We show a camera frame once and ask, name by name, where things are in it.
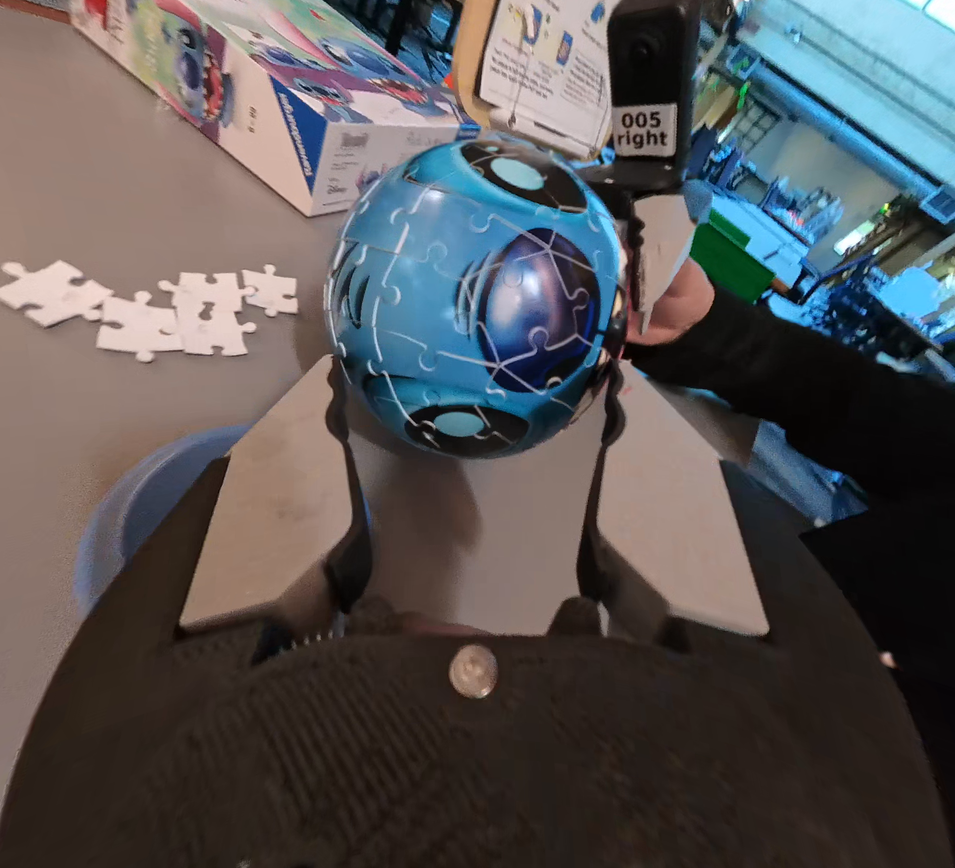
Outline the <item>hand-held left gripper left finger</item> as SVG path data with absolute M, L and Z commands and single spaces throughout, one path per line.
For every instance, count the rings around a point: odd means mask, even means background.
M 373 566 L 340 361 L 322 357 L 235 444 L 181 614 L 206 631 L 243 622 L 331 633 Z

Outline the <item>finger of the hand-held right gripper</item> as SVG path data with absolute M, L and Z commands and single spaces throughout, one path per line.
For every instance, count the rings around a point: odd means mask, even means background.
M 649 329 L 655 305 L 689 255 L 695 228 L 682 194 L 647 195 L 627 206 L 629 333 Z

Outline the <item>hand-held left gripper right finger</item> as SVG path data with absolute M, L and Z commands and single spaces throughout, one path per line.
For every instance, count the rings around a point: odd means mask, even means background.
M 582 595 L 612 632 L 674 622 L 743 637 L 770 623 L 717 450 L 629 362 L 613 362 L 578 555 Z

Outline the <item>blue puzzle ball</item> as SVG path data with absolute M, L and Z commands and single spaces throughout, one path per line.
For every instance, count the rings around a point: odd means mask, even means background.
M 428 452 L 514 456 L 574 422 L 627 336 L 615 221 L 557 154 L 490 134 L 430 148 L 352 207 L 329 338 L 383 427 Z

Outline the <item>person's right forearm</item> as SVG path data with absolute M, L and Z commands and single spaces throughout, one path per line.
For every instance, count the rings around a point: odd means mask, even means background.
M 682 335 L 628 344 L 626 356 L 657 382 L 776 424 L 794 449 L 873 496 L 953 499 L 952 385 L 899 373 L 724 289 Z

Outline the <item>colourful puzzle box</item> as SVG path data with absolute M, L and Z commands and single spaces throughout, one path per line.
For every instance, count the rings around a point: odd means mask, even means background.
M 74 27 L 306 217 L 480 127 L 323 0 L 69 0 Z

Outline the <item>person's right hand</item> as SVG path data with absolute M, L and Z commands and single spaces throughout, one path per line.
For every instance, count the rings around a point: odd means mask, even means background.
M 676 342 L 707 316 L 714 297 L 705 271 L 693 258 L 686 258 L 651 311 L 639 311 L 630 302 L 627 344 L 648 348 Z

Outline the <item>green plastic bin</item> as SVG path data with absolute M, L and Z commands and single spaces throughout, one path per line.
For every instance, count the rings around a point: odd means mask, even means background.
M 750 236 L 714 208 L 696 227 L 689 255 L 710 280 L 747 304 L 758 303 L 776 276 L 748 251 Z

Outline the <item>blue-grey round seat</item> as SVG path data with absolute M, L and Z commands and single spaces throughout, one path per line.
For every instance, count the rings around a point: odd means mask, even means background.
M 78 542 L 74 598 L 88 616 L 115 577 L 206 467 L 252 428 L 239 424 L 165 444 L 126 471 L 96 505 Z

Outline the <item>person's dark clothed torso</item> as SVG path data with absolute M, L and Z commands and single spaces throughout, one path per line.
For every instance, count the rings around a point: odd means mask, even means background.
M 889 659 L 953 835 L 953 492 L 880 501 L 800 538 Z

